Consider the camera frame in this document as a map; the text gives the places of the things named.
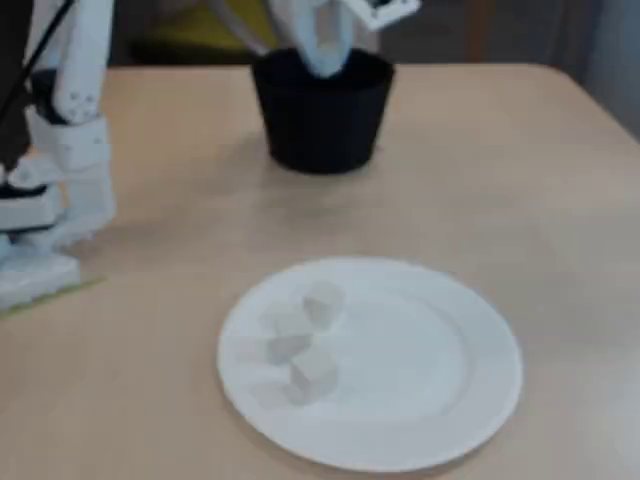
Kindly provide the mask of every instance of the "sugar cube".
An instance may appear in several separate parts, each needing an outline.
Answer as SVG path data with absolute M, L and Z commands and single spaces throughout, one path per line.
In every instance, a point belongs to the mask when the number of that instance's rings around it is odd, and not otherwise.
M 309 320 L 319 331 L 331 329 L 344 310 L 344 303 L 344 291 L 329 282 L 312 285 L 302 301 Z
M 309 404 L 329 395 L 338 384 L 338 365 L 326 350 L 312 345 L 291 360 L 291 400 Z
M 313 326 L 301 308 L 293 306 L 272 310 L 274 335 L 267 343 L 269 360 L 274 364 L 288 362 L 311 345 Z

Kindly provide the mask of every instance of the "black pot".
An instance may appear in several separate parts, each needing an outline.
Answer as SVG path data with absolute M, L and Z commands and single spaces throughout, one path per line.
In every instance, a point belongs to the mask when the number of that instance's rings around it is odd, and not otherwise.
M 271 156 L 292 170 L 345 173 L 373 154 L 395 70 L 354 50 L 328 79 L 309 73 L 294 49 L 277 50 L 252 67 Z

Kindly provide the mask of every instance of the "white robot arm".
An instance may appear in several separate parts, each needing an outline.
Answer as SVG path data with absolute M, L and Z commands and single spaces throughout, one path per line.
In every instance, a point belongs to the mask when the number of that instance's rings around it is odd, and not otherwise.
M 35 1 L 28 56 L 59 8 L 58 0 Z M 47 192 L 20 204 L 0 202 L 0 230 L 51 228 L 22 235 L 22 243 L 41 249 L 67 245 L 102 228 L 115 213 L 107 122 L 99 113 L 112 9 L 113 0 L 73 2 L 35 65 L 30 79 L 35 104 L 26 117 L 40 154 L 20 159 L 6 180 L 18 191 L 45 187 Z M 60 201 L 60 184 L 66 188 L 67 208 Z
M 226 0 L 208 0 L 213 11 L 257 55 L 269 47 L 233 13 Z M 276 33 L 288 38 L 300 52 L 309 71 L 326 78 L 338 73 L 353 46 L 353 23 L 377 32 L 420 9 L 420 0 L 262 0 L 275 19 Z M 328 38 L 316 29 L 321 10 L 329 24 Z
M 38 52 L 63 8 L 62 23 Z M 26 118 L 38 153 L 11 171 L 0 168 L 0 311 L 80 282 L 77 260 L 57 249 L 115 214 L 108 128 L 99 111 L 112 13 L 113 0 L 34 1 L 27 58 L 38 61 Z

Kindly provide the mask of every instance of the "table surface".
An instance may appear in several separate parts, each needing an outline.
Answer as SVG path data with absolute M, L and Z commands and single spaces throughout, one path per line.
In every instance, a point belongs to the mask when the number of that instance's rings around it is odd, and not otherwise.
M 640 477 L 640 148 L 570 80 L 402 67 L 337 178 L 268 161 L 244 69 L 113 71 L 106 111 L 120 213 L 74 253 L 108 279 L 0 323 L 0 478 L 354 478 L 254 433 L 213 361 L 249 287 L 344 254 L 451 272 L 520 339 L 515 416 L 435 478 Z

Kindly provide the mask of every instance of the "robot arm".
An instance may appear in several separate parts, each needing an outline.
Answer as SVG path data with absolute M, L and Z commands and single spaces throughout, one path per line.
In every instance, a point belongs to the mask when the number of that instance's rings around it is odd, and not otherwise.
M 353 46 L 353 22 L 359 21 L 372 32 L 377 32 L 414 14 L 420 0 L 262 0 L 272 14 L 276 32 L 289 37 L 300 52 L 309 71 L 318 77 L 338 73 L 349 57 Z M 209 0 L 211 8 L 229 25 L 231 30 L 257 55 L 269 48 L 233 14 L 226 0 Z M 330 34 L 320 39 L 316 30 L 321 9 L 328 10 Z
M 59 5 L 58 0 L 35 1 L 29 56 Z M 45 187 L 46 194 L 0 203 L 0 210 L 16 212 L 0 220 L 0 231 L 50 228 L 23 235 L 23 242 L 48 249 L 66 245 L 102 228 L 115 213 L 107 122 L 99 113 L 112 13 L 113 0 L 76 0 L 35 65 L 30 79 L 35 106 L 26 117 L 41 153 L 20 159 L 6 174 L 11 187 Z M 59 184 L 66 187 L 67 208 L 55 193 Z

